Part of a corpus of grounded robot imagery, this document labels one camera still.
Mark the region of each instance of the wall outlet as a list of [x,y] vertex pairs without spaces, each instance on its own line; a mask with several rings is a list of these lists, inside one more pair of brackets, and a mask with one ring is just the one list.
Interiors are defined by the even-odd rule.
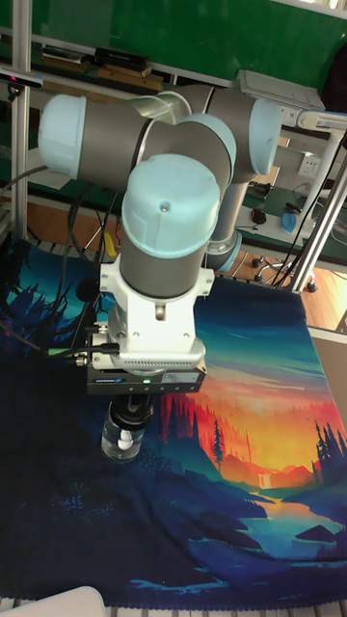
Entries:
[[321,159],[313,154],[305,154],[303,162],[300,166],[299,175],[305,177],[316,177]]

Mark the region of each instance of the light blue joint cap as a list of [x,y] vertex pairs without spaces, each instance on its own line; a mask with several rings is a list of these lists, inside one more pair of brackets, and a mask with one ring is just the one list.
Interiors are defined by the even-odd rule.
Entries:
[[216,133],[216,135],[218,135],[220,140],[224,143],[231,165],[230,179],[228,182],[229,185],[232,181],[236,160],[236,142],[229,127],[222,120],[216,118],[216,116],[210,116],[209,114],[192,114],[192,116],[186,116],[186,118],[183,118],[183,120],[177,124],[183,124],[184,122],[197,122],[198,124],[204,124],[204,126],[207,126],[214,133]]
[[44,165],[78,176],[87,99],[58,94],[45,106],[40,120],[39,151]]
[[219,205],[219,186],[205,165],[180,154],[157,154],[129,176],[123,225],[141,251],[162,259],[180,258],[208,241]]
[[236,238],[235,246],[232,249],[229,257],[227,258],[226,263],[224,263],[221,268],[218,268],[218,272],[227,272],[227,270],[231,268],[233,262],[236,259],[238,252],[240,251],[241,242],[242,242],[242,235],[240,231],[237,231],[237,238]]
[[251,111],[249,145],[254,173],[267,175],[279,143],[282,110],[279,105],[258,98]]

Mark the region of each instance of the river print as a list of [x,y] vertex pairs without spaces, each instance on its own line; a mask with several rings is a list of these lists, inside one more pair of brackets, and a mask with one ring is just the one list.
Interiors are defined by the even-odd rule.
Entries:
[[[2,258],[2,319],[68,346],[90,266],[68,260],[52,332],[62,259],[21,241]],[[346,434],[300,298],[217,278],[195,315],[202,388],[155,397],[124,466],[100,451],[110,399],[87,396],[84,369],[1,334],[1,596],[89,584],[106,604],[188,610],[347,598]]]

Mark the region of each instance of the black cable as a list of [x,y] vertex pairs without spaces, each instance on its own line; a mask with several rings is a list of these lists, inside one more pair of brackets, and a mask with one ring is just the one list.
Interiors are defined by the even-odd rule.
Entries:
[[45,337],[47,337],[48,334],[49,334],[49,330],[50,330],[50,328],[51,328],[51,326],[52,326],[52,324],[54,322],[54,318],[55,318],[55,316],[57,314],[58,306],[59,306],[59,304],[61,302],[62,290],[63,290],[63,285],[64,285],[65,276],[66,276],[66,272],[67,272],[67,255],[68,255],[68,251],[69,251],[70,244],[71,244],[71,237],[72,237],[72,234],[73,234],[73,226],[74,226],[75,221],[76,221],[78,209],[79,209],[79,207],[80,207],[80,205],[82,203],[82,200],[83,200],[83,198],[84,198],[84,196],[85,196],[85,194],[87,193],[88,190],[89,190],[89,183],[84,186],[82,191],[76,197],[75,201],[71,204],[69,212],[67,214],[68,234],[67,234],[67,241],[66,241],[64,255],[63,255],[61,277],[60,277],[60,281],[59,281],[59,285],[58,285],[58,290],[57,290],[57,294],[56,294],[54,305],[53,305],[53,310],[52,310],[51,318],[49,320],[49,325],[47,326],[47,329],[46,329]]
[[316,193],[316,195],[315,195],[315,197],[314,197],[314,199],[313,199],[313,201],[312,201],[312,204],[310,205],[310,207],[309,207],[308,211],[306,212],[304,219],[302,220],[302,222],[301,222],[301,224],[300,224],[300,226],[299,226],[299,229],[298,229],[298,231],[297,231],[297,234],[296,234],[296,236],[295,236],[295,238],[294,238],[294,240],[293,240],[293,243],[292,243],[292,245],[291,245],[291,247],[290,247],[290,249],[289,249],[289,251],[288,251],[288,253],[287,253],[286,257],[285,257],[285,259],[284,259],[284,262],[283,262],[283,264],[282,264],[281,268],[279,269],[279,271],[277,272],[277,274],[276,274],[276,276],[275,276],[275,278],[274,278],[274,281],[273,281],[273,283],[272,283],[272,286],[273,286],[273,287],[279,287],[279,286],[283,283],[283,281],[286,279],[286,277],[287,277],[287,276],[289,276],[289,274],[293,271],[293,269],[294,269],[295,265],[298,263],[299,258],[300,258],[300,257],[301,257],[301,255],[303,254],[303,251],[304,251],[304,247],[305,247],[305,245],[304,245],[304,246],[302,247],[302,249],[299,251],[299,253],[298,253],[298,254],[297,254],[297,256],[295,257],[295,259],[294,259],[293,263],[291,264],[290,268],[289,268],[289,269],[288,269],[288,271],[285,273],[285,275],[284,275],[284,276],[283,276],[283,277],[282,277],[279,281],[277,281],[277,278],[279,277],[280,273],[282,272],[283,268],[285,267],[285,265],[286,265],[286,263],[287,263],[288,259],[290,258],[291,254],[292,254],[292,251],[293,251],[293,249],[294,249],[294,247],[295,247],[296,241],[297,241],[297,239],[298,239],[298,237],[299,237],[299,235],[300,235],[300,232],[301,232],[301,230],[302,230],[302,228],[303,228],[303,226],[304,226],[304,224],[305,224],[305,222],[306,222],[307,216],[308,216],[308,214],[311,212],[311,210],[313,209],[313,207],[315,206],[316,201],[318,200],[319,195],[320,195],[320,192],[321,192],[321,190],[322,190],[322,187],[325,185],[325,183],[326,183],[326,181],[327,181],[327,179],[328,179],[328,177],[329,177],[329,174],[330,174],[330,172],[331,172],[331,170],[332,170],[332,168],[333,168],[333,164],[334,164],[335,159],[336,159],[336,157],[337,157],[337,155],[338,155],[338,153],[339,153],[339,150],[340,150],[340,147],[336,149],[336,152],[335,152],[335,154],[334,154],[334,157],[333,157],[333,160],[332,160],[332,162],[331,162],[331,164],[330,164],[330,167],[329,167],[329,169],[328,169],[328,171],[327,171],[327,173],[326,173],[326,176],[325,176],[325,178],[324,178],[324,180],[323,180],[323,182],[322,182],[322,184],[321,184],[320,188],[318,189],[318,191],[317,191],[317,193]]
[[107,222],[109,219],[109,216],[112,212],[113,206],[115,205],[116,202],[116,198],[118,195],[118,191],[116,191],[116,193],[114,193],[112,199],[111,199],[111,203],[106,211],[106,214],[104,216],[104,220],[101,221],[100,215],[98,214],[98,212],[96,211],[96,215],[97,218],[100,222],[101,225],[101,235],[100,235],[100,242],[99,242],[99,246],[95,255],[95,261],[94,261],[94,271],[97,272],[98,268],[100,267],[100,264],[102,263],[103,257],[105,255],[105,250],[106,250],[106,243],[105,243],[105,231],[106,231],[106,226],[107,226]]
[[9,189],[11,189],[11,187],[16,184],[17,182],[19,182],[19,180],[22,180],[24,177],[28,177],[28,175],[31,174],[38,174],[39,172],[43,172],[44,170],[47,170],[48,167],[46,165],[40,165],[39,167],[34,167],[32,170],[28,170],[27,172],[24,172],[23,174],[19,174],[16,177],[14,177],[11,182],[9,182],[8,184],[6,184],[4,186],[3,189],[1,189],[0,191],[0,198],[2,198],[2,196],[4,195],[4,193],[6,193],[6,191],[8,191]]
[[44,349],[42,349],[38,345],[35,345],[35,343],[32,343],[27,338],[24,338],[24,336],[18,335],[17,332],[12,330],[12,328],[9,328],[9,326],[7,326],[3,321],[0,321],[0,328],[5,330],[5,332],[8,332],[9,335],[14,336],[14,338],[19,340],[23,345],[26,345],[27,347],[31,347],[32,349],[35,349],[35,351],[40,351],[44,355],[47,355],[47,352],[44,351]]
[[27,229],[30,235],[33,236],[34,240],[38,240],[38,242],[41,242],[41,239],[35,234],[35,232],[32,229],[30,229],[29,225],[27,226]]
[[23,336],[18,335],[17,332],[12,330],[12,328],[9,328],[9,326],[7,326],[1,320],[0,320],[0,328],[5,330],[5,332],[9,333],[9,335],[19,340],[19,342],[21,342],[23,345],[27,347],[31,347],[32,349],[35,349],[35,351],[41,352],[47,358],[65,358],[66,356],[80,354],[85,351],[93,352],[93,353],[97,352],[100,354],[117,354],[120,351],[120,346],[117,343],[102,343],[101,345],[92,345],[90,347],[79,347],[78,349],[65,349],[64,351],[58,352],[57,354],[49,354],[48,351],[46,351],[45,349],[42,349],[42,347],[39,347],[38,345],[35,345],[35,343],[32,343],[27,338],[24,338]]
[[119,231],[120,231],[120,215],[118,214],[117,215],[116,230],[115,230],[115,235],[116,235],[116,238],[118,239],[118,246],[120,245]]
[[338,274],[338,272],[334,272],[334,270],[332,270],[332,273],[333,273],[336,277],[339,277],[340,279],[342,279],[343,281],[347,281],[347,278],[346,278],[346,277],[342,277],[342,275],[341,275],[341,274]]
[[90,347],[78,347],[77,349],[65,349],[57,354],[49,354],[49,358],[65,358],[83,352],[97,352],[99,354],[118,354],[120,346],[117,343],[102,343],[101,345],[91,345]]

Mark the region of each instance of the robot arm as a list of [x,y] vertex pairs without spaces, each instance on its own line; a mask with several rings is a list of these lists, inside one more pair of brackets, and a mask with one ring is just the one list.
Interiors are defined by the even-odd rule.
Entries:
[[[147,117],[144,99],[150,99],[155,118]],[[247,187],[255,174],[271,168],[280,110],[205,87],[137,101],[100,105],[58,95],[40,124],[40,155],[48,167],[126,190],[121,254],[100,273],[100,290],[112,293],[116,303],[108,323],[93,335],[93,344],[114,341],[119,352],[92,354],[89,391],[198,390],[205,350],[196,338],[194,303],[208,295],[220,265],[216,243],[217,261],[229,259],[241,204],[227,203],[230,228],[221,232],[221,203],[226,190],[233,191],[227,188],[233,176]],[[202,113],[207,104],[209,113]],[[204,255],[213,269],[200,267]]]

